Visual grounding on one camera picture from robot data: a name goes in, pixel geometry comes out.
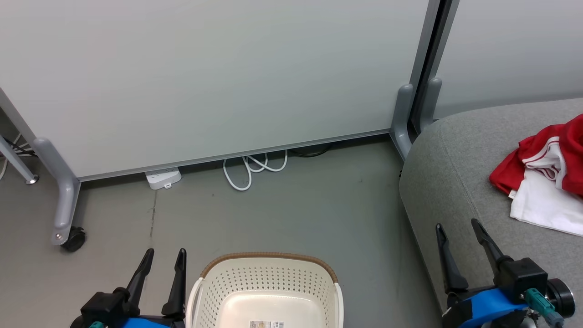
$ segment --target floor crack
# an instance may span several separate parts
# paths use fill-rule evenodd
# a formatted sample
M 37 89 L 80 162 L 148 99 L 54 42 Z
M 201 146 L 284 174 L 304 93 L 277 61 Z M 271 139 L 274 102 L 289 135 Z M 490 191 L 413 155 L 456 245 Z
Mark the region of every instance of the floor crack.
M 152 225 L 150 226 L 150 239 L 152 239 L 152 235 L 154 234 L 154 219 L 156 217 L 156 200 L 158 199 L 158 191 L 154 192 L 154 207 L 152 207 Z

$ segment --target red cloth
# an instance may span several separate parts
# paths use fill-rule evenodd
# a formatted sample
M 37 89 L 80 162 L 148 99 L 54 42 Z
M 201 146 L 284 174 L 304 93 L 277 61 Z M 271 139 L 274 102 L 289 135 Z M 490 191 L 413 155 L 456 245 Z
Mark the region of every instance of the red cloth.
M 548 147 L 557 142 L 566 164 L 566 168 L 560 169 L 567 172 L 562 189 L 583 196 L 583 114 L 565 124 L 550 125 L 519 142 L 518 149 L 494 169 L 490 182 L 506 194 L 518 190 L 524 179 L 524 160 L 537 154 L 545 156 Z

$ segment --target gray floor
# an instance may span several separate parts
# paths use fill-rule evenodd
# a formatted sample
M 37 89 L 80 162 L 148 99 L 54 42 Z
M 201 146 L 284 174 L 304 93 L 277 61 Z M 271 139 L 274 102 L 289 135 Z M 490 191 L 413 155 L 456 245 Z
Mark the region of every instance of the gray floor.
M 389 141 L 290 157 L 279 173 L 255 174 L 244 193 L 227 184 L 220 164 L 184 169 L 169 190 L 151 190 L 141 175 L 85 183 L 76 217 L 88 240 L 72 254 L 49 243 L 55 181 L 37 160 L 27 164 L 37 184 L 26 186 L 11 166 L 0 181 L 0 326 L 68 327 L 93 293 L 125 286 L 149 247 L 156 254 L 142 313 L 160 313 L 184 247 L 188 288 L 226 253 L 307 254 L 336 271 L 345 327 L 440 326 Z M 243 184 L 242 165 L 230 170 Z

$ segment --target white cloth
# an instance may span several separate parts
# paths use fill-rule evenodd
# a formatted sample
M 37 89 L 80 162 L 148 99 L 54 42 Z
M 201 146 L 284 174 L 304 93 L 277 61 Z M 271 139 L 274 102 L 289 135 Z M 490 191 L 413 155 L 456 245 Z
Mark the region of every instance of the white cloth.
M 536 169 L 526 169 L 516 191 L 510 217 L 545 228 L 583 236 L 583 200 L 558 189 Z

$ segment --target basket rim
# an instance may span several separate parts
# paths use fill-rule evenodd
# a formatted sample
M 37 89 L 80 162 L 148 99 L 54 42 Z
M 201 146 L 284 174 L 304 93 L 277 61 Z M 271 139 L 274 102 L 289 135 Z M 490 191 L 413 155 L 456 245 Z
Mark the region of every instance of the basket rim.
M 291 254 L 291 253 L 277 253 L 277 252 L 244 252 L 244 253 L 231 253 L 225 254 L 222 256 L 217 257 L 216 259 L 212 260 L 204 270 L 201 272 L 201 278 L 206 278 L 206 275 L 209 273 L 210 269 L 214 268 L 217 264 L 226 261 L 226 260 L 233 260 L 233 259 L 244 259 L 244 258 L 257 258 L 257 257 L 267 257 L 267 258 L 274 258 L 274 259 L 288 259 L 288 260 L 300 260 L 300 261 L 307 261 L 315 263 L 324 270 L 328 272 L 330 277 L 332 278 L 332 282 L 337 284 L 338 277 L 336 273 L 329 266 L 326 262 L 320 260 L 317 257 L 307 256 L 307 255 L 300 255 L 300 254 Z

